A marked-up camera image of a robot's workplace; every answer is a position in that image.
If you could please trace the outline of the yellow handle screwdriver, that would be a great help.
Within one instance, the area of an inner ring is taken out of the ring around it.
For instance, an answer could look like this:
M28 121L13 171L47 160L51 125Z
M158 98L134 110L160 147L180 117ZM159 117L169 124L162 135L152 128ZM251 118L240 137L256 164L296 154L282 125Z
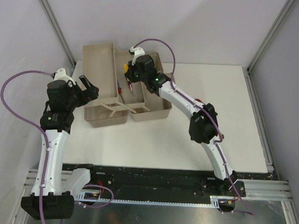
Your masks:
M123 68L124 68L124 72L127 73L128 72L128 64L124 64Z

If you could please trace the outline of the small blue red screwdriver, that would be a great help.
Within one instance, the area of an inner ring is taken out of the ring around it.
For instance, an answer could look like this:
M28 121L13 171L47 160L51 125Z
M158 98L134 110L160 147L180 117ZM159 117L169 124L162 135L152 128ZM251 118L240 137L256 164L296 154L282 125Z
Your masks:
M132 83L128 82L128 85L129 85L130 92L132 93L133 96L135 96Z

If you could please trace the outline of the large blue red screwdriver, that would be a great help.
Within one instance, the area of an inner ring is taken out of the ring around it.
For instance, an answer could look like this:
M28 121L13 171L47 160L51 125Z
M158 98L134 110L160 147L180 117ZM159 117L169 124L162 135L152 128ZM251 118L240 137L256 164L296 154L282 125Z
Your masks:
M124 99L124 97L122 95L122 89L121 89L121 86L120 86L119 82L117 82L117 86L118 86L118 93L120 95L120 98L121 98L123 104L125 104L125 99Z

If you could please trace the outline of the beige plastic tool box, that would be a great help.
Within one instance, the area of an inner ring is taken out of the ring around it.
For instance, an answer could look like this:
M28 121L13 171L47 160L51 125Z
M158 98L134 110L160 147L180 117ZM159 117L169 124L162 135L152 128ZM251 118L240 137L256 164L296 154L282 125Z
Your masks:
M144 83L133 84L135 96L132 95L123 68L131 59L129 52L119 50L112 42L83 46L83 74L99 88L99 97L84 107L84 119L92 127L125 124L129 114L136 122L169 116L171 103L149 93ZM118 93L117 82L125 104Z

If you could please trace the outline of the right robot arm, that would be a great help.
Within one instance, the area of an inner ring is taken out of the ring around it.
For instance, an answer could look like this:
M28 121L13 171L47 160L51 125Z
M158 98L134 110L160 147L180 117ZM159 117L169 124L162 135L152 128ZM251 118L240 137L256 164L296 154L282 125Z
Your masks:
M227 162L220 143L223 135L219 130L217 113L212 104L204 104L183 92L172 77L159 73L154 60L144 52L130 51L132 59L124 66L125 76L132 83L142 82L148 92L161 97L177 107L190 121L189 136L205 150L217 179L216 188L222 195L232 191L238 197L238 177Z

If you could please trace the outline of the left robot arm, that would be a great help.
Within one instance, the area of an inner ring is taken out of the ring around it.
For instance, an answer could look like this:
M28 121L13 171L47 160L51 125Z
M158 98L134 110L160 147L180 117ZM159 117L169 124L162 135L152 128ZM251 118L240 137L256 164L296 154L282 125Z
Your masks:
M68 76L56 74L47 86L48 100L40 119L42 150L38 173L30 196L21 200L21 208L35 220L69 219L75 198L84 186L93 188L97 176L87 168L77 168L62 183L64 149L71 133L74 110L98 98L99 89L86 76L80 86Z

